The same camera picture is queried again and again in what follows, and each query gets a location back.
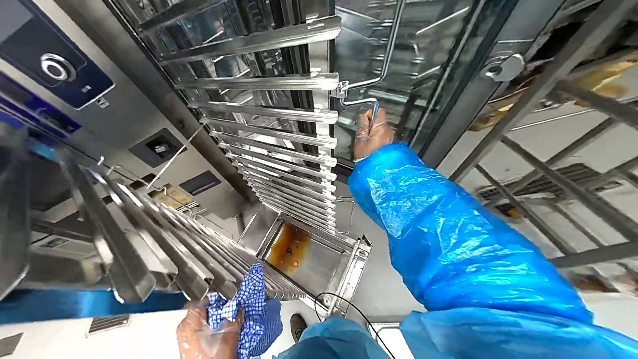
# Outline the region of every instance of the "blue plastic sleeve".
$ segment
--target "blue plastic sleeve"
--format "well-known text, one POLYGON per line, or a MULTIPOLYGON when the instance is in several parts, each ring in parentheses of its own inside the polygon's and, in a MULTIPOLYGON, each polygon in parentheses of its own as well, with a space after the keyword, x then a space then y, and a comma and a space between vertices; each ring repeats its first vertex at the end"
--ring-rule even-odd
POLYGON ((388 234, 392 266, 427 310, 480 307, 590 324, 591 312, 540 250, 404 144, 389 144, 348 179, 388 234))

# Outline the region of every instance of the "black cable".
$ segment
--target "black cable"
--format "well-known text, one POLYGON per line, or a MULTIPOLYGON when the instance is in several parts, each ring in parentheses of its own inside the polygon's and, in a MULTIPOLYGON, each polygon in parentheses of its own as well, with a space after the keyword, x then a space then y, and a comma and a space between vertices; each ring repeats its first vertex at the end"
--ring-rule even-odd
POLYGON ((390 356, 392 357, 392 359, 396 359, 396 358, 394 357, 394 355, 392 354, 392 352, 390 351, 390 348, 388 348, 388 346, 387 346, 387 345, 385 345, 385 342, 383 341, 383 338, 381 338, 381 337, 379 336, 379 333, 376 331, 376 329, 374 328, 374 326, 372 325, 372 323, 370 323, 370 321, 367 319, 367 317, 366 317, 366 316, 365 316, 365 315, 361 312, 361 310, 359 310, 359 308, 357 308, 357 306, 356 306, 356 305, 352 304, 352 302, 350 302, 349 300, 347 300, 346 298, 343 298, 342 296, 340 296, 340 295, 338 295, 338 294, 335 294, 335 293, 332 293, 332 292, 321 292, 321 293, 317 294, 317 296, 315 297, 315 314, 317 315, 317 319, 319 320, 319 322, 323 322, 323 321, 322 321, 322 320, 321 320, 321 318, 319 317, 319 312, 317 311, 317 299, 319 299, 319 296, 320 296, 320 295, 322 295, 322 294, 332 294, 332 295, 334 295, 335 297, 338 297, 338 298, 340 298, 341 300, 344 300, 346 303, 350 304, 350 305, 351 305, 354 309, 356 309, 356 310, 357 310, 357 312, 359 312, 359 314, 361 314, 361 316, 363 317, 363 319, 365 319, 365 320, 366 320, 367 324, 370 326, 370 328, 372 329, 372 331, 374 331, 374 333, 376 334, 376 338, 377 338, 378 340, 380 340, 380 341, 381 341, 381 343, 382 343, 382 344, 383 344, 383 346, 385 347, 385 350, 387 350, 387 352, 390 354, 390 356))

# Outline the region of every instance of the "blue checkered cloth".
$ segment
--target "blue checkered cloth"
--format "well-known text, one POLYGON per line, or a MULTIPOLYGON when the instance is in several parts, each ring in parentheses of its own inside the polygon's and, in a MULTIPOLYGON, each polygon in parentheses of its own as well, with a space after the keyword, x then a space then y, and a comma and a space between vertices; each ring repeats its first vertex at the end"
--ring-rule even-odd
POLYGON ((239 333, 237 359, 246 359, 266 352, 281 335, 281 303, 268 298, 263 282, 261 264, 253 264, 244 276, 231 300, 218 293, 209 293, 208 325, 214 330, 224 319, 234 322, 240 308, 244 309, 244 323, 239 333))

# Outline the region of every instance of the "gloved hand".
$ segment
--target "gloved hand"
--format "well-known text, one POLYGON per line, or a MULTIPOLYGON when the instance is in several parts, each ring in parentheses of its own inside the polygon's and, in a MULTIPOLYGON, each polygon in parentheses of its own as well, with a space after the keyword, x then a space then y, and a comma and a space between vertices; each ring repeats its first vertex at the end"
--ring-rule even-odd
POLYGON ((379 109, 372 127, 372 110, 359 115, 359 130, 355 139, 355 162, 360 161, 386 144, 394 142, 394 129, 388 125, 385 109, 379 109))
POLYGON ((236 359, 243 311, 234 322, 224 320, 211 330, 206 323, 208 299, 188 303, 188 313, 177 326, 177 343, 181 359, 236 359))

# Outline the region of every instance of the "brown residue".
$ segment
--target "brown residue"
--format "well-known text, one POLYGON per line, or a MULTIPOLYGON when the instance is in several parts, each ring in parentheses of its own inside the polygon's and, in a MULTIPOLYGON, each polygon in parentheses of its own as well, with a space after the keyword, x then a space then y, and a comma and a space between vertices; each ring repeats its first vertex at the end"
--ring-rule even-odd
POLYGON ((292 224, 285 224, 266 261, 285 274, 299 267, 310 247, 310 235, 292 224))

